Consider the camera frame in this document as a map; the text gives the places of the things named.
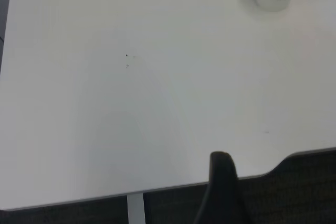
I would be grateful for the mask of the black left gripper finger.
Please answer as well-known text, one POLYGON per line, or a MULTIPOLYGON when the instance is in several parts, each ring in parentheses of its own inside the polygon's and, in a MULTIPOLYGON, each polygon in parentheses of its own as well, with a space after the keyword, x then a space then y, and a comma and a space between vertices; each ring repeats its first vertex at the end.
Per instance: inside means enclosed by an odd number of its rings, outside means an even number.
POLYGON ((232 157, 210 155, 209 183, 194 223, 253 223, 242 193, 232 157))

